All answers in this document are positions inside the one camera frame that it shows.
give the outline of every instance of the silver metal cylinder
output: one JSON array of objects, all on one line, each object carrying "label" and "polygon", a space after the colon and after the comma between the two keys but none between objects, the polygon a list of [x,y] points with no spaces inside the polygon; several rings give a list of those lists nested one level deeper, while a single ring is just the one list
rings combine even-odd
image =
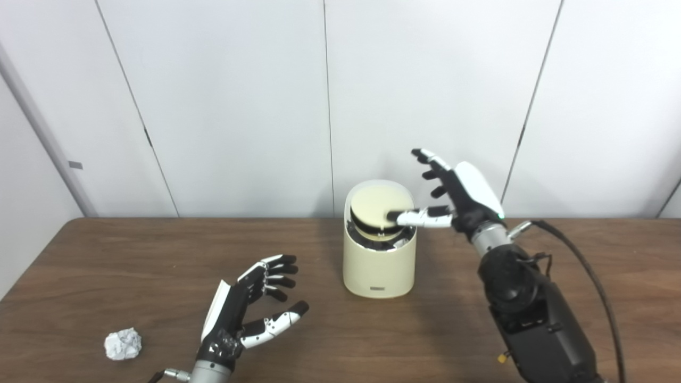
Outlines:
[{"label": "silver metal cylinder", "polygon": [[512,242],[506,233],[504,225],[488,222],[480,226],[471,242],[479,256],[484,256],[488,251],[501,245],[510,245]]},{"label": "silver metal cylinder", "polygon": [[165,376],[170,376],[171,378],[175,378],[180,382],[188,382],[191,379],[190,373],[179,369],[165,369],[163,373]]},{"label": "silver metal cylinder", "polygon": [[531,227],[532,221],[525,221],[520,225],[516,226],[515,228],[509,230],[508,237],[511,241],[515,241],[516,238],[518,238],[522,233],[526,232],[527,230],[530,230]]},{"label": "silver metal cylinder", "polygon": [[232,372],[224,366],[208,361],[196,361],[191,372],[191,383],[227,383]]}]

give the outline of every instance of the black rim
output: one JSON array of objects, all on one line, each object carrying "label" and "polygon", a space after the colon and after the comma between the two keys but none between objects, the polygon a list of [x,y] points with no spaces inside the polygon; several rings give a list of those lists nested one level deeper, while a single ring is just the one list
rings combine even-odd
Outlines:
[{"label": "black rim", "polygon": [[381,230],[381,228],[377,228],[376,226],[371,226],[367,225],[362,220],[357,218],[357,215],[355,215],[355,212],[352,211],[352,208],[350,208],[350,218],[352,218],[352,222],[355,223],[355,226],[357,226],[358,229],[361,231],[367,233],[367,234],[373,234],[373,235],[391,235],[391,234],[397,234],[402,230],[402,226],[393,226],[391,228],[384,228]]}]

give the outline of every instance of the crumpled paper ball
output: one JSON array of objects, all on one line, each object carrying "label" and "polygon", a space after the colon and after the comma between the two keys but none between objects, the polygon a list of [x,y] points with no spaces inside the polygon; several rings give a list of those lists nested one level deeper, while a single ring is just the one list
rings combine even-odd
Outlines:
[{"label": "crumpled paper ball", "polygon": [[104,340],[106,356],[112,361],[132,359],[140,354],[142,349],[142,337],[137,334],[134,327],[110,333]]}]

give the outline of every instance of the metal connector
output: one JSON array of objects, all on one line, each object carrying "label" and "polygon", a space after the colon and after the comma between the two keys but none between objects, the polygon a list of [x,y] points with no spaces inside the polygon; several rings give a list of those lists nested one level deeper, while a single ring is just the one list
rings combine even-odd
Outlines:
[{"label": "metal connector", "polygon": [[513,242],[516,238],[518,238],[522,233],[526,232],[532,227],[532,221],[525,221],[521,223],[520,225],[516,226],[515,228],[512,228],[509,230],[507,236]]},{"label": "metal connector", "polygon": [[175,378],[180,382],[188,382],[191,379],[190,373],[179,369],[165,369],[163,373],[165,376],[170,376],[171,378]]},{"label": "metal connector", "polygon": [[489,251],[499,246],[510,245],[506,228],[496,222],[486,222],[478,229],[471,238],[471,243],[480,257],[485,256]]}]

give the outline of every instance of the robotic finger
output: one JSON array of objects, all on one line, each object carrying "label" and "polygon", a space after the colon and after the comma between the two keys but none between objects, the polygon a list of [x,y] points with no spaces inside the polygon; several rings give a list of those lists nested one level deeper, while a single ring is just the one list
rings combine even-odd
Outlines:
[{"label": "robotic finger", "polygon": [[281,274],[296,274],[298,267],[296,256],[279,254],[263,258],[251,266],[238,279],[237,284],[249,290],[249,304],[254,303],[263,295],[270,295],[276,300],[285,302],[286,294],[274,286],[293,288],[295,281]]},{"label": "robotic finger", "polygon": [[429,151],[428,149],[412,149],[411,154],[416,156],[416,159],[418,162],[424,164],[424,165],[430,165],[430,167],[433,169],[435,173],[441,172],[441,171],[448,171],[451,170],[452,167],[447,165],[446,162],[444,162],[439,156],[435,155],[432,151]]},{"label": "robotic finger", "polygon": [[252,348],[270,341],[296,323],[309,309],[307,302],[300,301],[287,311],[246,323],[243,326],[240,342],[244,348]]},{"label": "robotic finger", "polygon": [[420,210],[390,211],[387,219],[399,226],[448,228],[452,225],[454,214],[449,206],[431,206]]}]

